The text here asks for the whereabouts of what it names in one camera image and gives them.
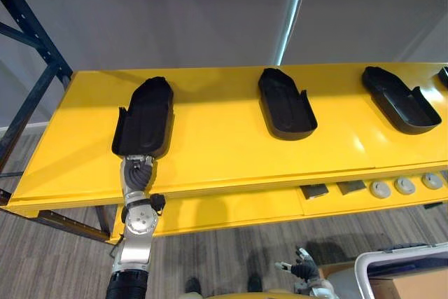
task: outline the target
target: shoe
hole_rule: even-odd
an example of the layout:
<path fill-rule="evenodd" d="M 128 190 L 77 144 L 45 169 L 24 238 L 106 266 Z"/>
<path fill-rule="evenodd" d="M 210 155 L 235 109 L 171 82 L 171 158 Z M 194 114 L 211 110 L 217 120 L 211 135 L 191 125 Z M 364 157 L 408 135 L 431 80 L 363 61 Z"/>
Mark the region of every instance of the shoe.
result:
<path fill-rule="evenodd" d="M 189 280 L 185 283 L 185 293 L 191 293 L 191 292 L 196 292 L 202 295 L 201 283 L 199 283 L 199 279 L 196 277 L 189 278 Z"/>
<path fill-rule="evenodd" d="M 261 277 L 258 273 L 253 273 L 249 277 L 249 281 L 247 282 L 247 291 L 263 292 L 263 284 L 261 282 Z"/>

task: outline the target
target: gray wall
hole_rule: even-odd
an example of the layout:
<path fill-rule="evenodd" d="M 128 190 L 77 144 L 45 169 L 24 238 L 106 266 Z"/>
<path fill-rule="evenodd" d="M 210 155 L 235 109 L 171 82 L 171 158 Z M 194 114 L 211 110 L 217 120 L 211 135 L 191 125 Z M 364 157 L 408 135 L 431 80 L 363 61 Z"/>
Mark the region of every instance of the gray wall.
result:
<path fill-rule="evenodd" d="M 288 0 L 27 0 L 74 71 L 271 64 Z M 447 61 L 448 0 L 303 0 L 283 63 Z M 0 8 L 0 20 L 12 24 Z M 44 68 L 0 36 L 0 126 Z M 32 121 L 62 95 L 54 81 Z"/>
<path fill-rule="evenodd" d="M 448 0 L 303 0 L 283 63 L 448 62 Z"/>

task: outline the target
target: gray carpet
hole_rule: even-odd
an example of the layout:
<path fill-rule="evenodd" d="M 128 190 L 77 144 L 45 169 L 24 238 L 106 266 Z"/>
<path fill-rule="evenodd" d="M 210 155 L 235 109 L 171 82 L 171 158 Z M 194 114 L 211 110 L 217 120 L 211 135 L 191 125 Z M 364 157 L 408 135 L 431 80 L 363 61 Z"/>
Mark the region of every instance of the gray carpet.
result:
<path fill-rule="evenodd" d="M 22 169 L 38 140 L 23 136 L 5 172 Z M 16 183 L 0 180 L 8 190 Z M 58 212 L 99 227 L 93 208 Z M 0 232 L 1 298 L 105 298 L 111 246 L 3 212 Z M 445 205 L 162 237 L 153 244 L 146 297 L 176 298 L 190 276 L 199 278 L 205 295 L 242 292 L 253 271 L 265 288 L 291 289 L 294 277 L 276 271 L 274 261 L 294 261 L 296 244 L 328 264 L 394 244 L 447 240 Z"/>

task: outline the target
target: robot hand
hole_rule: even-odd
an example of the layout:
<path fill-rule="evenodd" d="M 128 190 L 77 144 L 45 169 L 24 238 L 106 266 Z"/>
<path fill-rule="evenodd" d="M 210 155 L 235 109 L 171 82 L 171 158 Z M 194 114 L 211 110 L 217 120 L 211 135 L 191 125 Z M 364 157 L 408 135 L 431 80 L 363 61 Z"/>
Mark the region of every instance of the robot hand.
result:
<path fill-rule="evenodd" d="M 295 254 L 298 256 L 295 260 L 296 265 L 291 265 L 286 262 L 276 262 L 275 267 L 294 274 L 298 278 L 302 278 L 305 282 L 319 278 L 319 269 L 309 253 L 297 246 Z"/>
<path fill-rule="evenodd" d="M 320 277 L 319 268 L 309 253 L 297 246 L 295 254 L 298 256 L 295 260 L 296 265 L 286 262 L 276 262 L 274 264 L 276 269 L 294 274 L 301 279 L 295 283 L 295 292 L 318 298 L 338 299 L 330 282 Z"/>

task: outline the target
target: cardboard box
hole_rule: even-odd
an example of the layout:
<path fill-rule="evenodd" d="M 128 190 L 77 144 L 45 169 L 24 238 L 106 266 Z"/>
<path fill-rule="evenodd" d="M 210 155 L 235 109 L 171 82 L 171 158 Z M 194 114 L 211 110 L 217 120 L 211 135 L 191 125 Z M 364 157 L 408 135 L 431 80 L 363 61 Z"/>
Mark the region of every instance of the cardboard box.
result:
<path fill-rule="evenodd" d="M 375 299 L 448 299 L 448 267 L 369 279 Z"/>

